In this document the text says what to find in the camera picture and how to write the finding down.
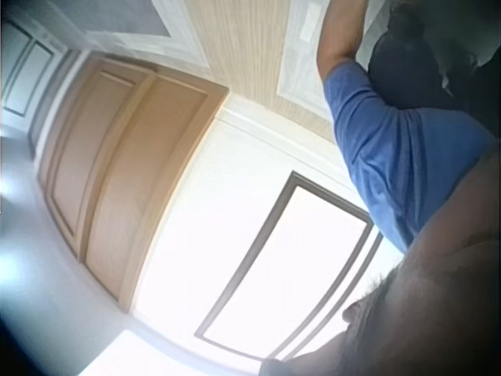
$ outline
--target blue t-shirt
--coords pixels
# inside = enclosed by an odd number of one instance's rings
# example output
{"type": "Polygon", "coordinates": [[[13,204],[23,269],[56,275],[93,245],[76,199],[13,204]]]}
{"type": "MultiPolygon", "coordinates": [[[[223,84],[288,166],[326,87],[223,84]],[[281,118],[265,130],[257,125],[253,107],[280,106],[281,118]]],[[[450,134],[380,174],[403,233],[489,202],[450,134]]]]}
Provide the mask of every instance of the blue t-shirt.
{"type": "Polygon", "coordinates": [[[351,180],[381,233],[405,253],[496,139],[464,112],[388,106],[355,62],[324,86],[351,180]]]}

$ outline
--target skin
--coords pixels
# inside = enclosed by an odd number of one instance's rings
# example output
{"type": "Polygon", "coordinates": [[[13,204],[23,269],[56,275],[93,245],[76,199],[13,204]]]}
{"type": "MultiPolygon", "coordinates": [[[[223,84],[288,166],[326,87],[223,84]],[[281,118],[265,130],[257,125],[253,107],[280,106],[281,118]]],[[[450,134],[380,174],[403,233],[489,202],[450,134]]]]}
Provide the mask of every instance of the skin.
{"type": "MultiPolygon", "coordinates": [[[[331,1],[317,56],[324,81],[355,58],[366,9],[367,0],[331,1]]],[[[346,332],[315,352],[288,360],[286,374],[501,374],[500,166],[498,146],[417,235],[381,295],[363,343],[358,334],[364,316],[383,286],[343,313],[350,324],[346,332]]]]}

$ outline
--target person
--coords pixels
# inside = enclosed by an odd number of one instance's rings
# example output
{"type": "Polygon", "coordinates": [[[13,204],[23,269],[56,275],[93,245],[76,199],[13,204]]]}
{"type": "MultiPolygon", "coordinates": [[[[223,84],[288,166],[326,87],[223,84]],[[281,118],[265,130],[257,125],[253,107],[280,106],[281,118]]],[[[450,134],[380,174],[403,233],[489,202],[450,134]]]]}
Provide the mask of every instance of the person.
{"type": "Polygon", "coordinates": [[[366,9],[331,0],[317,64],[351,179],[405,257],[343,312],[346,331],[260,375],[501,374],[499,140],[457,110],[432,55],[416,57],[427,47],[408,2],[367,74],[355,62],[366,9]]]}

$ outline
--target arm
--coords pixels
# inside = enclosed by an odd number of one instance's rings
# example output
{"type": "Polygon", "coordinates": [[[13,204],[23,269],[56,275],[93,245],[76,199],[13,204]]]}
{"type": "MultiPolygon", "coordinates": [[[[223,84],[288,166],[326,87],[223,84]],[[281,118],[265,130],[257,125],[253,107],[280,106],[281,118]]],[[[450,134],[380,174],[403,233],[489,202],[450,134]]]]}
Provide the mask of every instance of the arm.
{"type": "Polygon", "coordinates": [[[346,60],[354,60],[362,42],[368,0],[330,0],[317,51],[322,82],[346,60]]]}

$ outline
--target man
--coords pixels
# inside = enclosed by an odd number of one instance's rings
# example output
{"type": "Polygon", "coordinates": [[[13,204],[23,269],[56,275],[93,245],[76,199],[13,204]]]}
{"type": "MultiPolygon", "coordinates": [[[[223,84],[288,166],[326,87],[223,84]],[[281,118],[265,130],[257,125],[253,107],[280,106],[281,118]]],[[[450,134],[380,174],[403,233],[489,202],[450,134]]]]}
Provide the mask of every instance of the man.
{"type": "Polygon", "coordinates": [[[331,0],[317,64],[351,179],[406,255],[346,309],[345,332],[287,362],[266,360],[260,375],[501,374],[499,141],[422,71],[432,55],[413,66],[427,47],[407,5],[375,48],[376,92],[355,63],[366,9],[367,0],[331,0]],[[399,61],[412,70],[399,71],[399,61]],[[378,81],[388,68],[393,77],[378,81]]]}

